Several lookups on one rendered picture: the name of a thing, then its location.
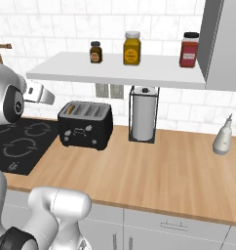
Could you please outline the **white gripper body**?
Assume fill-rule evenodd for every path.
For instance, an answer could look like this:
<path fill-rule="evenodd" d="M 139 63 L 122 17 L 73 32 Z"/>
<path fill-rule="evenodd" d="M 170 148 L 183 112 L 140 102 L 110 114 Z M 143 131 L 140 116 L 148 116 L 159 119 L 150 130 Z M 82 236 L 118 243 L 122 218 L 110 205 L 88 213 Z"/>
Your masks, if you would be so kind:
<path fill-rule="evenodd" d="M 42 87 L 41 97 L 39 99 L 39 102 L 41 104 L 53 105 L 55 102 L 55 95 L 45 87 Z"/>

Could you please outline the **black toaster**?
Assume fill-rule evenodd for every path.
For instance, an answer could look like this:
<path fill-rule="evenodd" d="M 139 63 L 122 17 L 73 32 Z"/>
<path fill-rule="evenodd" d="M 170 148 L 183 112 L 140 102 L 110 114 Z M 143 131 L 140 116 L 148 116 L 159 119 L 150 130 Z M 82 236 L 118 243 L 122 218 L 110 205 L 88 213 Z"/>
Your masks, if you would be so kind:
<path fill-rule="evenodd" d="M 69 114 L 65 114 L 70 105 Z M 64 146 L 104 150 L 113 131 L 110 104 L 71 101 L 58 114 L 59 139 Z"/>

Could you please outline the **black hob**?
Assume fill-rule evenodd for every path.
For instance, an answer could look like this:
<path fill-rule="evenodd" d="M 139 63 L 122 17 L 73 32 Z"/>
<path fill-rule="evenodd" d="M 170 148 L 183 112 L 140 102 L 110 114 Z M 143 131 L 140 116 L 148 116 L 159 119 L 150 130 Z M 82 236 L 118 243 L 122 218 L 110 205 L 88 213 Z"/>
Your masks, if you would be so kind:
<path fill-rule="evenodd" d="M 28 176 L 58 134 L 52 120 L 21 118 L 0 125 L 0 170 Z"/>

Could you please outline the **small brown spice jar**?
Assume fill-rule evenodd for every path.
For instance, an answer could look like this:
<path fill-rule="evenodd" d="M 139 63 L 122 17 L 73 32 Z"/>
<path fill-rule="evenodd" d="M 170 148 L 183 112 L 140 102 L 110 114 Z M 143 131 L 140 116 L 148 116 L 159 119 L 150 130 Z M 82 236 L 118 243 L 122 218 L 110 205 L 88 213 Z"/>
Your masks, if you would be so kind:
<path fill-rule="evenodd" d="M 102 62 L 102 49 L 98 41 L 91 42 L 90 59 L 91 59 L 91 63 Z"/>

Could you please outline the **yellow spice jar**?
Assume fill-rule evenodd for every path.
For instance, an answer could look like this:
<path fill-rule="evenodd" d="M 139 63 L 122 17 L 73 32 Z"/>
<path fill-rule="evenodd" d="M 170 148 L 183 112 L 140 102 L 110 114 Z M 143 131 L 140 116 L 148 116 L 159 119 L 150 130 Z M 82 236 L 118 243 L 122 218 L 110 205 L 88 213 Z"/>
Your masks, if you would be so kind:
<path fill-rule="evenodd" d="M 125 42 L 123 47 L 123 64 L 139 65 L 140 63 L 140 48 L 139 31 L 127 31 L 125 33 Z"/>

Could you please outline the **white paper towel roll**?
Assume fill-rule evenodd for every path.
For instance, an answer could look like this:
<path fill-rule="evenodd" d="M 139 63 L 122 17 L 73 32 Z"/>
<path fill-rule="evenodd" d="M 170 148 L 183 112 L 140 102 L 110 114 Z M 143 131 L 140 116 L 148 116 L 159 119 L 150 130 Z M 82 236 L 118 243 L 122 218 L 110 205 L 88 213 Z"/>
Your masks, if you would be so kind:
<path fill-rule="evenodd" d="M 148 141 L 153 137 L 156 90 L 151 87 L 136 87 L 133 95 L 133 137 Z"/>

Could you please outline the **red spice jar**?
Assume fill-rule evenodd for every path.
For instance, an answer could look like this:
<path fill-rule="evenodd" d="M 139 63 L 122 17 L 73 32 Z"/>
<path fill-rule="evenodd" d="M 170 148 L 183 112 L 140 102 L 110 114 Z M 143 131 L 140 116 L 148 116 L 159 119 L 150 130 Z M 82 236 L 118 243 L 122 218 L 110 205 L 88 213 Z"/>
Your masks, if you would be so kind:
<path fill-rule="evenodd" d="M 180 67 L 194 67 L 199 45 L 198 32 L 185 32 L 181 41 L 181 50 L 179 57 Z"/>

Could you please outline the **narrow grey cupboard door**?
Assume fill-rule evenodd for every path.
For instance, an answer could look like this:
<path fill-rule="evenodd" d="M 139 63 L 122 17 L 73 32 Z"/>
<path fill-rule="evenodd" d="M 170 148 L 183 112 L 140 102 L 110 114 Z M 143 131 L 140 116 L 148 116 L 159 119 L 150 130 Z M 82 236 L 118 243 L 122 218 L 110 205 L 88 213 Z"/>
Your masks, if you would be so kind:
<path fill-rule="evenodd" d="M 123 250 L 123 227 L 121 225 L 85 219 L 79 222 L 79 228 L 93 250 L 113 250 L 113 233 L 117 233 L 118 250 Z"/>

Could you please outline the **white spray bottle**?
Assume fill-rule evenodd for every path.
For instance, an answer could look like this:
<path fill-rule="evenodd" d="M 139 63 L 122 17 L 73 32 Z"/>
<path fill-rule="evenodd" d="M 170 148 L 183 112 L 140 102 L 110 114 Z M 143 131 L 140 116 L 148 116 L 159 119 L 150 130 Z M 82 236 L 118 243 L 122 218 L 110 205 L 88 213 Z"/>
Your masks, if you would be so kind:
<path fill-rule="evenodd" d="M 232 115 L 229 115 L 213 142 L 213 151 L 218 155 L 225 155 L 230 150 L 232 137 L 231 123 Z"/>

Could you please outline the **wide grey cupboard door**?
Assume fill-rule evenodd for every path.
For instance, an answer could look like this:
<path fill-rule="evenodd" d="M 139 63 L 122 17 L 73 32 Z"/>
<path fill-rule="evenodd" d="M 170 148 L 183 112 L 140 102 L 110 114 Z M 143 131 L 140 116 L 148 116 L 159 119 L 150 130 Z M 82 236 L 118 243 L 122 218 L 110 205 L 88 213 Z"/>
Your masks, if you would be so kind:
<path fill-rule="evenodd" d="M 133 250 L 221 250 L 222 246 L 219 241 L 124 226 L 124 250 L 129 250 L 130 236 Z"/>

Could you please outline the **grey cupboard front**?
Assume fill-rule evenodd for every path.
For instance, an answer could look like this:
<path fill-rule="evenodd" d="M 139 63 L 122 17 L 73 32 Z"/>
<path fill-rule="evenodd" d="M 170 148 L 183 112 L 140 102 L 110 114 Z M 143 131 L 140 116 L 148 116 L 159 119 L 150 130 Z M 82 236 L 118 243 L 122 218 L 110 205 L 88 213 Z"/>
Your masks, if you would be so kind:
<path fill-rule="evenodd" d="M 236 227 L 231 227 L 221 250 L 236 250 Z"/>

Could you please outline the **grey wall socket plate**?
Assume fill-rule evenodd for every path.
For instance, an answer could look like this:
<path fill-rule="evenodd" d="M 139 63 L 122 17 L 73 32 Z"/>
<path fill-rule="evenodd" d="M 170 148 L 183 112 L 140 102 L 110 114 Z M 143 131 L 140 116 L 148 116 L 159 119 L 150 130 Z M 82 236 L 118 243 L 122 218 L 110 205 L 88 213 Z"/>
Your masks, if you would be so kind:
<path fill-rule="evenodd" d="M 124 86 L 111 84 L 110 96 L 112 99 L 123 99 L 124 98 Z"/>
<path fill-rule="evenodd" d="M 96 84 L 96 97 L 97 98 L 108 98 L 108 85 L 107 84 Z"/>

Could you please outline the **brown wall rail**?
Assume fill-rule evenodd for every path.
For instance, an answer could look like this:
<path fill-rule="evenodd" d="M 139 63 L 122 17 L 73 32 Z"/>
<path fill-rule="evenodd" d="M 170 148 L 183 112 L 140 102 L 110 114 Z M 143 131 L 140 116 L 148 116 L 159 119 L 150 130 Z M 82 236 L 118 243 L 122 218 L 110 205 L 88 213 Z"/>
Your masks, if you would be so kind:
<path fill-rule="evenodd" d="M 10 43 L 0 44 L 0 49 L 12 49 L 12 45 Z M 1 53 L 0 53 L 0 63 L 3 64 Z"/>

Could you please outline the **white wall shelf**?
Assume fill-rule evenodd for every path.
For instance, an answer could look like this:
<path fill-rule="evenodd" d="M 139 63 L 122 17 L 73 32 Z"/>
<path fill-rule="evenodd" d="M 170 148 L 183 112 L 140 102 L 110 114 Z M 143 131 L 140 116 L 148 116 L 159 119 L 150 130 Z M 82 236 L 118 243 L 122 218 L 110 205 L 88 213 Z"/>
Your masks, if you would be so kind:
<path fill-rule="evenodd" d="M 60 52 L 26 73 L 28 79 L 136 85 L 179 89 L 205 89 L 199 64 L 180 67 L 178 57 L 142 55 L 139 65 L 124 65 L 122 54 L 105 54 L 91 63 L 87 53 Z"/>

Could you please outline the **grey wall cupboard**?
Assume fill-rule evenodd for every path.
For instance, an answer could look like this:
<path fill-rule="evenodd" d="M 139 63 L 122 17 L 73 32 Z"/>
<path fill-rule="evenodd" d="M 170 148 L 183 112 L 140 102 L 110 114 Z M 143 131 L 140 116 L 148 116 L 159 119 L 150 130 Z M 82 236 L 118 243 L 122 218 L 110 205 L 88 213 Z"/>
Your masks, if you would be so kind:
<path fill-rule="evenodd" d="M 206 0 L 197 59 L 207 90 L 236 91 L 236 0 Z"/>

